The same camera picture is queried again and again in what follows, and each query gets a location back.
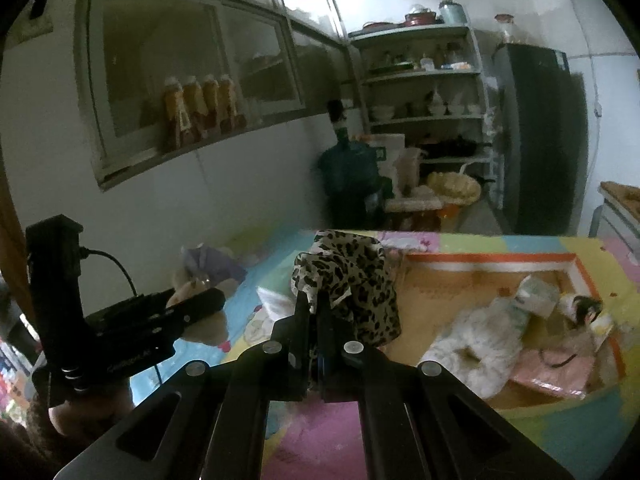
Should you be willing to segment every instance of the bowl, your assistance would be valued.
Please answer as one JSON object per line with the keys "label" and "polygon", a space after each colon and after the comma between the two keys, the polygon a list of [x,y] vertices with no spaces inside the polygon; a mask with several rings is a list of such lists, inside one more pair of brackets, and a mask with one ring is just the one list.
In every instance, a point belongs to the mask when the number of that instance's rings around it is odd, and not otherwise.
{"label": "bowl", "polygon": [[462,115],[465,113],[465,105],[449,105],[451,115]]}
{"label": "bowl", "polygon": [[386,123],[394,118],[396,108],[392,105],[377,105],[371,107],[371,117],[377,123]]}
{"label": "bowl", "polygon": [[469,113],[472,115],[479,115],[482,111],[482,108],[480,107],[480,105],[467,105],[466,109],[469,110]]}
{"label": "bowl", "polygon": [[429,106],[429,111],[433,115],[444,115],[447,111],[447,105],[431,105]]}

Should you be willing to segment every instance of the pink plastic package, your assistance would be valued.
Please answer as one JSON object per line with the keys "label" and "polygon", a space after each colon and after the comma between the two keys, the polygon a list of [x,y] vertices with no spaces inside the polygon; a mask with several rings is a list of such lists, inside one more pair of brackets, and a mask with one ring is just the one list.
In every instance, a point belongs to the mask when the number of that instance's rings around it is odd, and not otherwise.
{"label": "pink plastic package", "polygon": [[582,399],[595,357],[566,350],[525,349],[511,371],[510,380],[544,394]]}

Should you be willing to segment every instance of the brown curtain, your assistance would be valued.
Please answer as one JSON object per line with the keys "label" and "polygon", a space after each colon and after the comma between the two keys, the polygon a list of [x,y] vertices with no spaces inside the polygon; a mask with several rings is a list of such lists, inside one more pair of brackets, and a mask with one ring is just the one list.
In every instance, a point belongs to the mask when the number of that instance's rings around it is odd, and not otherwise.
{"label": "brown curtain", "polygon": [[0,145],[0,272],[20,309],[31,324],[35,315],[27,277],[27,248],[4,172]]}

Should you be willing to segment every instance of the black refrigerator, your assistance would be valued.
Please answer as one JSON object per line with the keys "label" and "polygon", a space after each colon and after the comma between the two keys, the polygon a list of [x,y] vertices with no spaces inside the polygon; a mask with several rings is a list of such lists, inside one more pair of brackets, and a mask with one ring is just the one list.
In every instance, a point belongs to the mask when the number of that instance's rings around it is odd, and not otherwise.
{"label": "black refrigerator", "polygon": [[494,54],[504,138],[503,213],[523,235],[571,234],[586,174],[582,79],[566,54],[505,44]]}

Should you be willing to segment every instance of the metal screw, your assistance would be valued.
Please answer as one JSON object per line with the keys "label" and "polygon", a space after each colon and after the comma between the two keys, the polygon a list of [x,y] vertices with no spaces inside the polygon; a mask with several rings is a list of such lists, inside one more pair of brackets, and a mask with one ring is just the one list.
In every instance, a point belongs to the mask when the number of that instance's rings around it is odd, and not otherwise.
{"label": "metal screw", "polygon": [[364,350],[364,345],[360,341],[347,341],[343,348],[347,354],[359,354]]}
{"label": "metal screw", "polygon": [[184,370],[188,376],[197,377],[207,371],[207,365],[202,361],[194,361],[193,363],[189,363]]}
{"label": "metal screw", "polygon": [[265,354],[277,354],[282,350],[282,345],[278,341],[267,341],[262,345]]}
{"label": "metal screw", "polygon": [[442,372],[442,366],[436,361],[425,361],[420,365],[420,370],[428,377],[437,377]]}

